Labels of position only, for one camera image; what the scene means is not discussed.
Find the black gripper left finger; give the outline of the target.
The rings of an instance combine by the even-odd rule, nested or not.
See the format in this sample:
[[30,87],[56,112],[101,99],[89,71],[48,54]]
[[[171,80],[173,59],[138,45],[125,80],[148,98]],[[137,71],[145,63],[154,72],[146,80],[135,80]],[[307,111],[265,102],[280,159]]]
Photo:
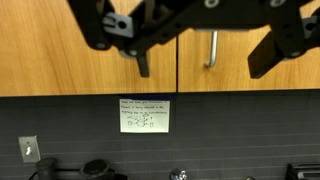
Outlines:
[[135,59],[140,75],[149,75],[147,51],[188,28],[253,29],[266,24],[266,0],[139,0],[127,15],[111,0],[67,0],[87,45],[103,51],[116,47]]

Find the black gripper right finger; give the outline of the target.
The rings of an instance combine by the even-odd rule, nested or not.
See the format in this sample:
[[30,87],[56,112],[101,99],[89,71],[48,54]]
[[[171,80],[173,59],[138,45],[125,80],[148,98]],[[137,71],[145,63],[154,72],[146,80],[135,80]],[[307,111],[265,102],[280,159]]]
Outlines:
[[264,5],[270,31],[248,56],[250,77],[259,79],[283,60],[303,56],[319,46],[320,8],[302,18],[300,7],[312,0],[268,0]]

